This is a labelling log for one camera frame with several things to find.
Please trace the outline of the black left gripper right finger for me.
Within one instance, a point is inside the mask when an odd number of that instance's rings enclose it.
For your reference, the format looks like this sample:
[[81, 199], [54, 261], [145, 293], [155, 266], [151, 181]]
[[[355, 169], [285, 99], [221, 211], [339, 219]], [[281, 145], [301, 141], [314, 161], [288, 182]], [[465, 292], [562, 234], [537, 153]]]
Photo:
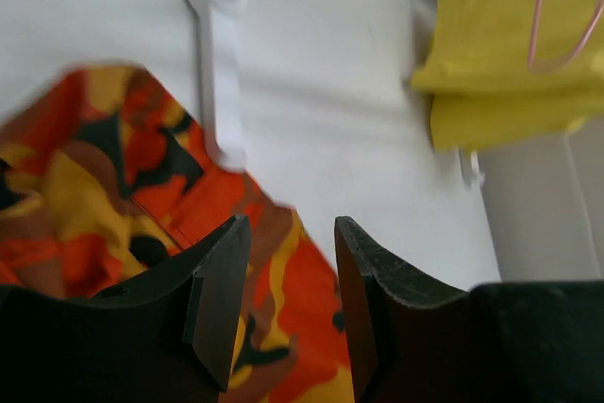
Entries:
[[601, 281], [481, 284], [462, 291], [334, 225], [359, 402], [599, 402]]

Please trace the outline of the orange camouflage trousers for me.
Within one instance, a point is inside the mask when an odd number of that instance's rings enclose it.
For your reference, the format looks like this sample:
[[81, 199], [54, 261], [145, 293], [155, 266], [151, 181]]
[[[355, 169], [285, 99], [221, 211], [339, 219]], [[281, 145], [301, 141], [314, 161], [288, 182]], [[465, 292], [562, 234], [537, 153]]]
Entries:
[[90, 297], [245, 215], [251, 248], [225, 399], [354, 398], [336, 275], [297, 212], [214, 164], [145, 68], [64, 75], [1, 124], [1, 280]]

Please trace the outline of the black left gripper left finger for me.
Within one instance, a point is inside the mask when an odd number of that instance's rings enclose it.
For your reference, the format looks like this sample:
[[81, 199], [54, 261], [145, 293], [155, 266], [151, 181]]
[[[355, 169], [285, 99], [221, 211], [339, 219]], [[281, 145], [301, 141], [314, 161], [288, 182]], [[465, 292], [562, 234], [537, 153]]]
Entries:
[[250, 249], [237, 215], [91, 298], [1, 289], [5, 402], [215, 402], [228, 387]]

